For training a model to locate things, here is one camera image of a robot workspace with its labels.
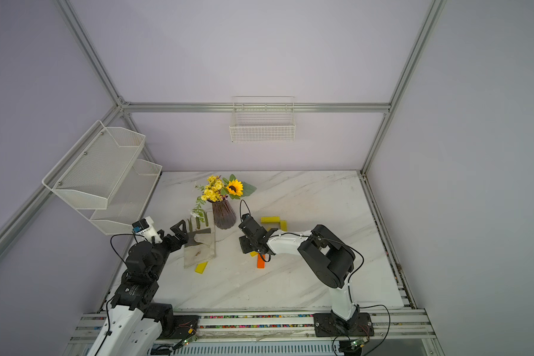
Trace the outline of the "orange building block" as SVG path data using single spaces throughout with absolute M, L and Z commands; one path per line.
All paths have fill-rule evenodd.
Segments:
M 265 265 L 266 265 L 266 262 L 264 260 L 264 257 L 262 255 L 258 255 L 257 268 L 264 269 Z

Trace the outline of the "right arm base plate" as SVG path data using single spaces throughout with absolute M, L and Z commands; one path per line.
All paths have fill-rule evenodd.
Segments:
M 373 337 L 375 330 L 369 313 L 356 312 L 344 321 L 332 312 L 313 314 L 314 333 L 317 338 L 330 337 Z

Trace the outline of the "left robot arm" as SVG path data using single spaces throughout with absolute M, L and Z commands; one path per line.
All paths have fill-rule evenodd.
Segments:
M 122 260 L 121 283 L 105 304 L 105 322 L 89 355 L 149 355 L 157 339 L 183 333 L 172 305 L 156 303 L 154 296 L 170 254 L 188 243 L 186 222 L 179 221 L 166 234 L 146 217 L 129 234 L 136 243 Z

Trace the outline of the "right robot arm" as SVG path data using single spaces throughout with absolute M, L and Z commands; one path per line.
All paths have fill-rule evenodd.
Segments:
M 355 251 L 326 226 L 318 224 L 311 231 L 290 232 L 266 229 L 250 214 L 240 218 L 240 247 L 247 254 L 257 252 L 262 258 L 295 255 L 303 258 L 315 277 L 329 288 L 331 316 L 350 327 L 359 316 L 349 292 L 348 278 L 355 272 Z

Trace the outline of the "white grey work glove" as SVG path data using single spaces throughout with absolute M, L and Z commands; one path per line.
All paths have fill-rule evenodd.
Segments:
M 195 217 L 185 220 L 188 243 L 183 249 L 184 268 L 195 267 L 216 257 L 216 226 L 211 212 L 206 212 L 204 221 Z

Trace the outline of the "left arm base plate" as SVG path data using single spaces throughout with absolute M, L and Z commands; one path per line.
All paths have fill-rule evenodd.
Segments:
M 163 331 L 160 340 L 186 340 L 196 335 L 199 315 L 174 315 L 165 317 L 162 321 Z

